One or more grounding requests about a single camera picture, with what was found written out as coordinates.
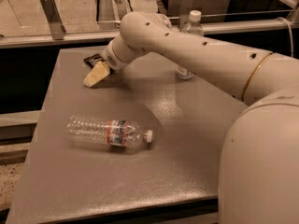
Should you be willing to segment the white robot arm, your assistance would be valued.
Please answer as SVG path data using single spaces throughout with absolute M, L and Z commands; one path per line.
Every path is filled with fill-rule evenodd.
M 299 64 L 268 50 L 174 31 L 162 14 L 130 12 L 86 76 L 91 87 L 149 52 L 247 105 L 221 148 L 219 224 L 299 224 Z

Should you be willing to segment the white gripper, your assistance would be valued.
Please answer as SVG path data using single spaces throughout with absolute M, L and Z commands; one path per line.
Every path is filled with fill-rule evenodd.
M 84 78 L 83 83 L 87 87 L 92 87 L 110 75 L 110 68 L 113 70 L 121 70 L 133 60 L 146 54 L 148 54 L 148 52 L 143 49 L 133 49 L 129 47 L 122 38 L 114 38 L 108 43 L 102 53 L 106 62 L 97 63 Z

